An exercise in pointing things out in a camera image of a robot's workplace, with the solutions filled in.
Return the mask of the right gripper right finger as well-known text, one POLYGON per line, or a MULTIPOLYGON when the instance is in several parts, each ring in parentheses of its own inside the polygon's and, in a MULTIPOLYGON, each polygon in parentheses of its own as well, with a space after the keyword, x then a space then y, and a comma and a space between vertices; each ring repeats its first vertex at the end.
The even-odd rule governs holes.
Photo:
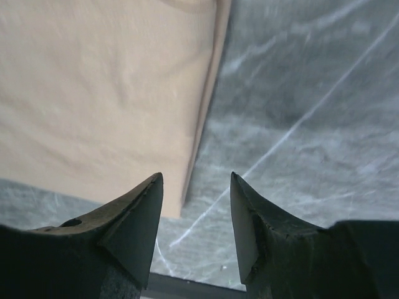
POLYGON ((231 175, 239 276, 248 298, 397 298, 398 222, 318 227, 231 175))

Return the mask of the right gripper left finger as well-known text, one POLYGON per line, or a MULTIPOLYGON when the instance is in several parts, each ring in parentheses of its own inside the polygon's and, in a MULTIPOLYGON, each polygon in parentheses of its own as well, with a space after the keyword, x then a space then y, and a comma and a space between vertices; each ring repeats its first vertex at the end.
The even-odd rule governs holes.
POLYGON ((147 287, 163 202, 155 173, 58 227, 1 226, 2 298, 139 298, 147 287))

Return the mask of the beige polo shirt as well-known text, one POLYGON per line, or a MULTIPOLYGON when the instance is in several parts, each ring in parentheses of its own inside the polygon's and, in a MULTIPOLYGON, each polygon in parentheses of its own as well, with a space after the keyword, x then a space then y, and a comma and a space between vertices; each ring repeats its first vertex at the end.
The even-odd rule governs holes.
POLYGON ((106 203, 150 175, 178 218, 230 1, 2 1, 1 177, 106 203))

